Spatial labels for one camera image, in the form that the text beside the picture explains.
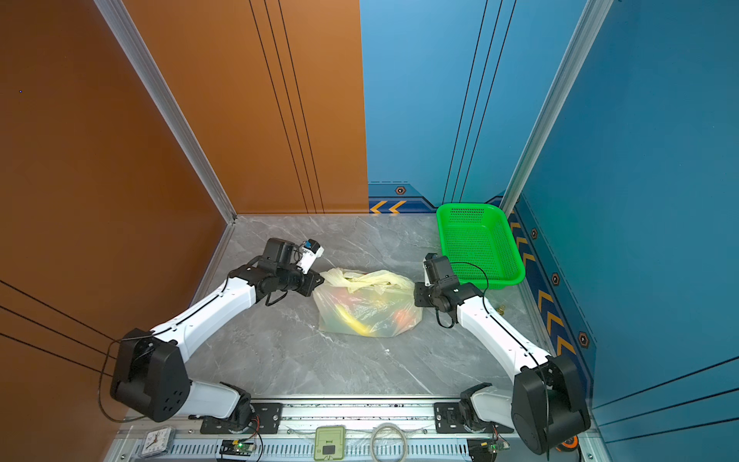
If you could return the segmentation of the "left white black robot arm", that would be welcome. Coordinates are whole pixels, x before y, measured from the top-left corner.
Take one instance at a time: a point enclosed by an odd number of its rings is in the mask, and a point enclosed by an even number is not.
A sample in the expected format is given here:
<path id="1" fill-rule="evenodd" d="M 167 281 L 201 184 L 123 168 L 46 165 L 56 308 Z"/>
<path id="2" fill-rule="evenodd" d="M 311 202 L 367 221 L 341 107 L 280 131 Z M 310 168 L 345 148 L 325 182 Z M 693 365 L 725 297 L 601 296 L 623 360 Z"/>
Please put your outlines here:
<path id="1" fill-rule="evenodd" d="M 128 332 L 119 340 L 112 399 L 157 423 L 186 416 L 245 429 L 254 413 L 250 394 L 235 385 L 193 380 L 186 364 L 236 315 L 258 303 L 275 304 L 274 294 L 311 296 L 323 284 L 313 269 L 323 252 L 315 240 L 271 238 L 260 255 L 230 271 L 203 300 L 150 331 Z"/>

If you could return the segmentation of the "green plastic mesh basket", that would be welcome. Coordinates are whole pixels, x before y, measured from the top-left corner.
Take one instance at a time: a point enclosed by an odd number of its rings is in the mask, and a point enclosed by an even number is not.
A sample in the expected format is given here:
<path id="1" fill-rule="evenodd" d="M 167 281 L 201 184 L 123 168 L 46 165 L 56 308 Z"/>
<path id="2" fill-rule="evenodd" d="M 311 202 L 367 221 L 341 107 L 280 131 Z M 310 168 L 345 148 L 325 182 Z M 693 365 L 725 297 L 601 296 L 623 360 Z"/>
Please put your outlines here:
<path id="1" fill-rule="evenodd" d="M 448 203 L 437 209 L 442 254 L 461 282 L 501 290 L 525 279 L 506 215 L 490 204 Z"/>

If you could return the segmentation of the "yellow translucent plastic bag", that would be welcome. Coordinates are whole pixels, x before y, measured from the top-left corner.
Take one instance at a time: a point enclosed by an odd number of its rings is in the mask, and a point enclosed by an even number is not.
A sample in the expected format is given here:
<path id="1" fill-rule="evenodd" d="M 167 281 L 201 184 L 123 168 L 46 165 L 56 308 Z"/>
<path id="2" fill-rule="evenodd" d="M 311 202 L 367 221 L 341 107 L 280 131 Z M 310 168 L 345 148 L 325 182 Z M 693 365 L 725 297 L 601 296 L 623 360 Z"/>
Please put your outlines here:
<path id="1" fill-rule="evenodd" d="M 313 292 L 313 300 L 323 332 L 392 338 L 423 320 L 423 308 L 415 304 L 415 284 L 405 276 L 386 269 L 358 273 L 340 268 L 321 276 L 324 282 Z"/>

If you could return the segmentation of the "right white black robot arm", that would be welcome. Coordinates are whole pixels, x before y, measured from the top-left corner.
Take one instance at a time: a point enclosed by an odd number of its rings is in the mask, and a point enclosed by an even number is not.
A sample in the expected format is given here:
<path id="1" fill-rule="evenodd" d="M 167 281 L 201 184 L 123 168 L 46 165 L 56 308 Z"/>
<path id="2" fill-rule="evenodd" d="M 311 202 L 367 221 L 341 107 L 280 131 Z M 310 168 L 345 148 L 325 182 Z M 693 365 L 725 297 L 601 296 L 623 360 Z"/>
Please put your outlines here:
<path id="1" fill-rule="evenodd" d="M 502 425 L 534 454 L 544 454 L 591 428 L 592 420 L 575 362 L 536 346 L 490 306 L 483 290 L 461 283 L 448 257 L 428 254 L 425 280 L 415 284 L 415 304 L 447 314 L 447 329 L 461 326 L 473 334 L 504 368 L 512 394 L 482 383 L 460 394 L 462 425 L 482 432 Z"/>

